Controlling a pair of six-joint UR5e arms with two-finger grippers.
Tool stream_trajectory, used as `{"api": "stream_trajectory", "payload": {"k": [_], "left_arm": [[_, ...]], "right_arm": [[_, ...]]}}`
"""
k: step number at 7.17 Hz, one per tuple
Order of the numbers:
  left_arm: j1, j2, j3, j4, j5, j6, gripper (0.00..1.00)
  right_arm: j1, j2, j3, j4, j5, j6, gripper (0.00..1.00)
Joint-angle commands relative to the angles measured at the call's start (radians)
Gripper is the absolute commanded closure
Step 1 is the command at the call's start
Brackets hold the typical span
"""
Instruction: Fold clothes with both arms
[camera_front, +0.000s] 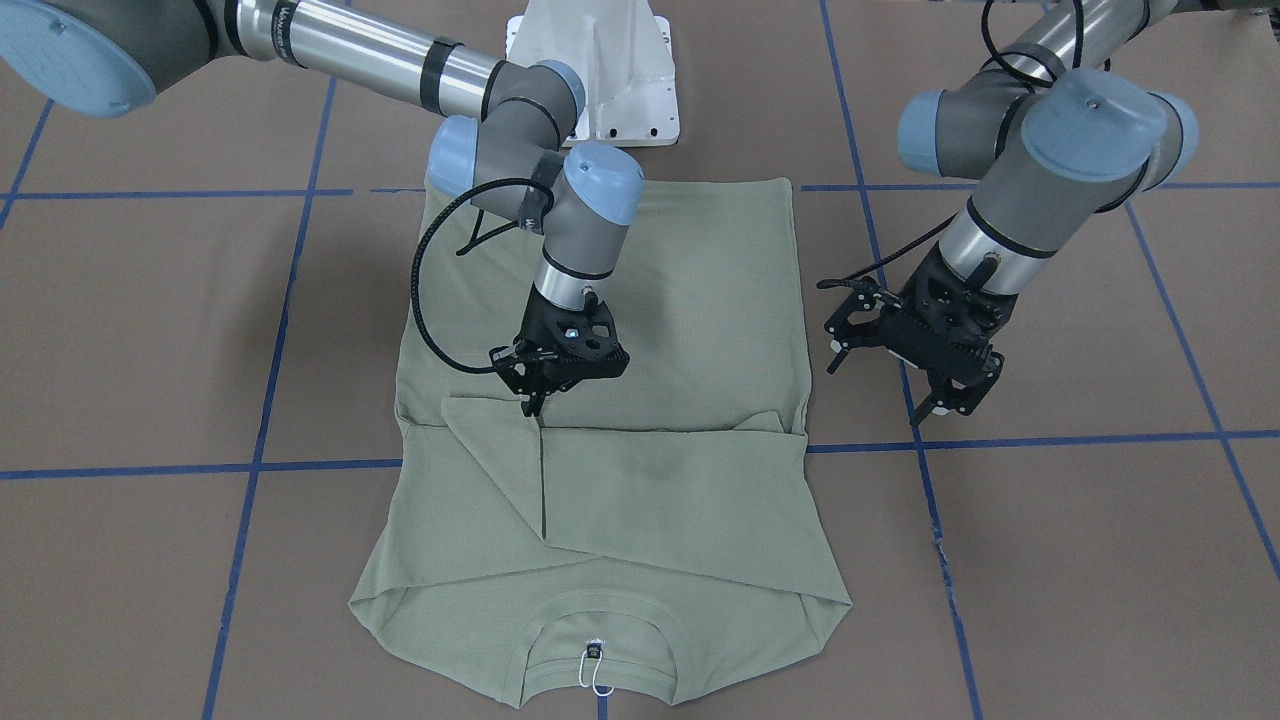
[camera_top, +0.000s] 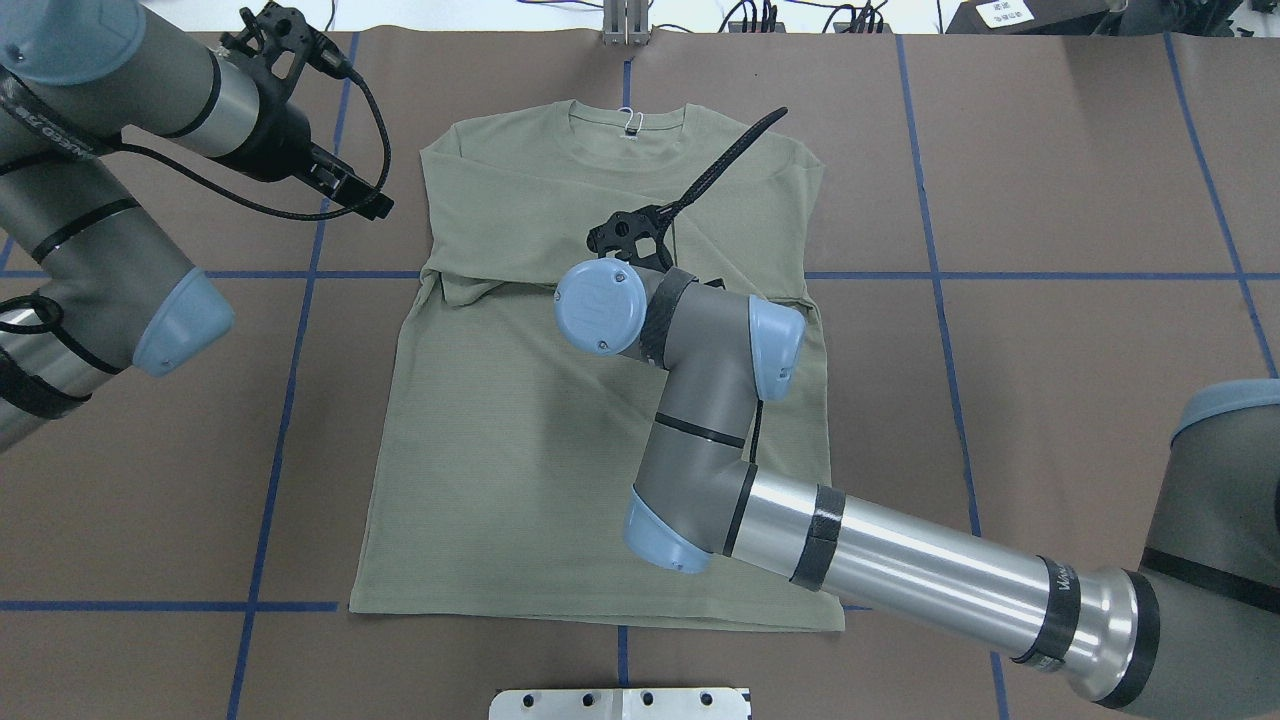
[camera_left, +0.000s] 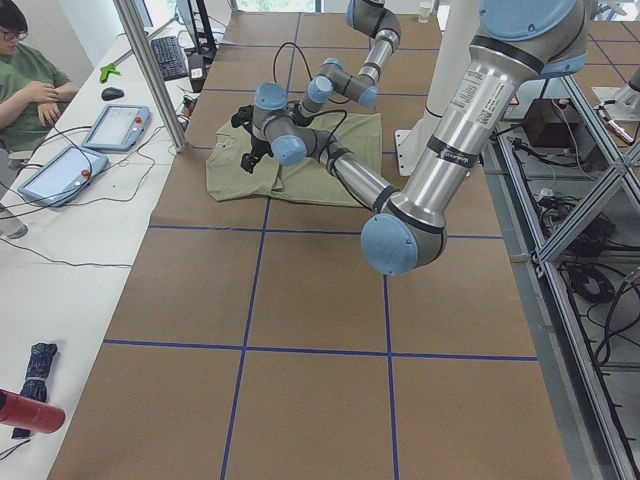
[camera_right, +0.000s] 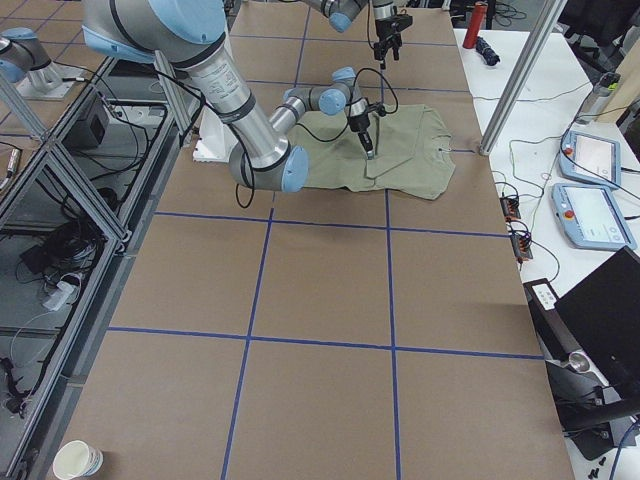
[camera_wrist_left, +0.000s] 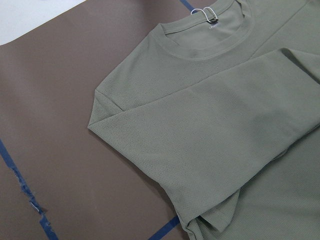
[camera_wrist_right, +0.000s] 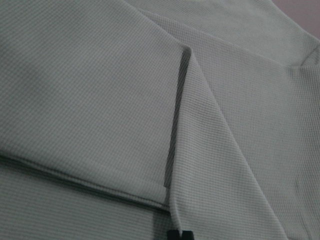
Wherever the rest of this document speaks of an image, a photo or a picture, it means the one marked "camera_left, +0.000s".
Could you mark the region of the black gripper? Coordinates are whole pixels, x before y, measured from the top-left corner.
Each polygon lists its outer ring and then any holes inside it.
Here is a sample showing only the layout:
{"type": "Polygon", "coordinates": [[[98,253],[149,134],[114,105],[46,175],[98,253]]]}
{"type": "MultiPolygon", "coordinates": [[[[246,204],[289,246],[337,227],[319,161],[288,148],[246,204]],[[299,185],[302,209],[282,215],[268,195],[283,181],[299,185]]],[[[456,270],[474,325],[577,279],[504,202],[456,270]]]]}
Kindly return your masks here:
{"type": "Polygon", "coordinates": [[[301,102],[288,104],[286,107],[286,111],[295,125],[310,124],[310,112],[301,102]]]}
{"type": "Polygon", "coordinates": [[[241,106],[237,112],[231,117],[231,126],[233,128],[244,128],[250,135],[251,151],[245,153],[241,159],[241,168],[253,174],[255,167],[258,165],[264,155],[273,156],[270,144],[266,140],[260,139],[254,132],[253,125],[253,105],[241,106]]]}

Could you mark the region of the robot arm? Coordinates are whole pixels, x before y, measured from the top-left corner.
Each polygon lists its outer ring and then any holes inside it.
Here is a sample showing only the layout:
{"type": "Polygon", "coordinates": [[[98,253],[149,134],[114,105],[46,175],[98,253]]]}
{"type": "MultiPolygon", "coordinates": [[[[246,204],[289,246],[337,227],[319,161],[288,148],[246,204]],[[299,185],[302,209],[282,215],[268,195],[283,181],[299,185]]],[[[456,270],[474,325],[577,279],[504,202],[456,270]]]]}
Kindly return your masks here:
{"type": "Polygon", "coordinates": [[[296,125],[309,126],[330,97],[337,93],[366,108],[375,105],[383,69],[401,42],[401,25],[396,15],[385,7],[384,1],[350,1],[346,22],[373,40],[362,67],[349,73],[343,63],[329,57],[313,76],[302,99],[291,110],[296,125]]]}
{"type": "Polygon", "coordinates": [[[241,160],[252,171],[264,156],[292,166],[312,158],[373,212],[361,233],[368,263],[385,275],[403,275],[435,261],[446,240],[445,210],[477,162],[496,123],[525,82],[573,74],[585,63],[591,1],[483,1],[470,41],[470,62],[402,188],[360,164],[353,153],[312,120],[333,94],[371,107],[377,82],[401,40],[395,14],[380,1],[353,1],[347,23],[374,45],[357,75],[327,59],[305,96],[290,102],[278,84],[260,85],[252,104],[238,109],[251,149],[241,160]]]}

